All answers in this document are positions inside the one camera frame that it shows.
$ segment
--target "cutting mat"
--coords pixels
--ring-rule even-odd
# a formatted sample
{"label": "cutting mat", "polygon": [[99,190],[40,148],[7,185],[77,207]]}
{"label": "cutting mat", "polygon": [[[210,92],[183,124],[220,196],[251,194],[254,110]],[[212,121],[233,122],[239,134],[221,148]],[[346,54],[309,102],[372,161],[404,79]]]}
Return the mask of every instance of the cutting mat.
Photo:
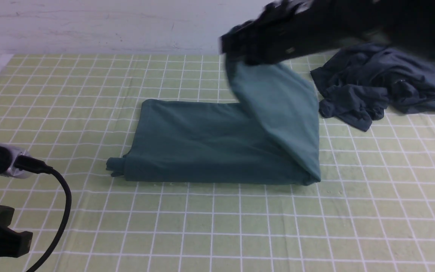
{"label": "cutting mat", "polygon": [[[329,58],[287,62],[311,80]],[[228,103],[219,56],[15,55],[0,74],[0,142],[62,172],[71,222],[42,272],[435,272],[435,114],[387,110],[363,133],[320,119],[323,182],[150,184],[111,178],[148,98]],[[0,177],[12,227],[49,245],[64,194],[50,176]]]}

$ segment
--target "robotic arm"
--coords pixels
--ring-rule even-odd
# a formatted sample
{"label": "robotic arm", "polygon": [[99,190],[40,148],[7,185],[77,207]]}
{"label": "robotic arm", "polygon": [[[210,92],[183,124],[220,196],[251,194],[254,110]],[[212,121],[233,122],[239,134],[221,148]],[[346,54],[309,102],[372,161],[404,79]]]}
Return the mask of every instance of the robotic arm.
{"label": "robotic arm", "polygon": [[433,0],[282,0],[221,36],[221,53],[273,64],[358,43],[390,45],[435,63]]}
{"label": "robotic arm", "polygon": [[[45,162],[34,159],[30,154],[21,148],[0,144],[0,176],[9,178],[24,179],[32,173],[50,174],[57,178],[65,192],[66,202],[63,212],[62,223],[55,234],[55,237],[41,256],[41,258],[28,269],[28,272],[35,272],[51,255],[63,235],[68,223],[71,209],[71,191],[62,175]],[[18,258],[29,252],[33,234],[28,231],[15,232],[9,229],[14,208],[0,205],[0,257]]]}

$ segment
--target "teal fabric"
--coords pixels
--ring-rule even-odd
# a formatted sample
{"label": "teal fabric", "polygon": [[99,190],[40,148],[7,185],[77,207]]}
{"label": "teal fabric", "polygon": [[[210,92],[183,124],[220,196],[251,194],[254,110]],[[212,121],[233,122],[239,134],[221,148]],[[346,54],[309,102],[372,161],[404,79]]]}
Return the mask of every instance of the teal fabric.
{"label": "teal fabric", "polygon": [[283,64],[226,60],[238,103],[142,104],[131,150],[107,170],[128,181],[302,184],[321,180],[318,100]]}

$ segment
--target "black cable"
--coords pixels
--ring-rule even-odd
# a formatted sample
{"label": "black cable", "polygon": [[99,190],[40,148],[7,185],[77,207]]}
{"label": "black cable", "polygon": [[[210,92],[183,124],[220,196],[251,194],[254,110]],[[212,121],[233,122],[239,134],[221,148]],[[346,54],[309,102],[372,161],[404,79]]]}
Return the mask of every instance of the black cable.
{"label": "black cable", "polygon": [[48,249],[45,251],[45,253],[43,253],[41,258],[39,258],[38,261],[36,261],[36,263],[33,266],[31,266],[28,270],[26,270],[26,272],[36,272],[36,270],[38,270],[38,268],[40,268],[41,265],[43,265],[43,263],[45,263],[45,261],[53,253],[60,239],[63,236],[71,210],[71,190],[64,177],[58,171],[53,169],[53,167],[46,165],[46,163],[43,161],[27,156],[19,156],[14,162],[14,167],[35,174],[44,173],[44,174],[53,175],[55,178],[57,178],[58,182],[62,185],[63,191],[65,192],[65,196],[66,196],[65,210],[63,212],[62,222],[60,223],[60,227],[58,228],[57,234],[55,234],[53,241],[50,243],[50,246],[48,246]]}

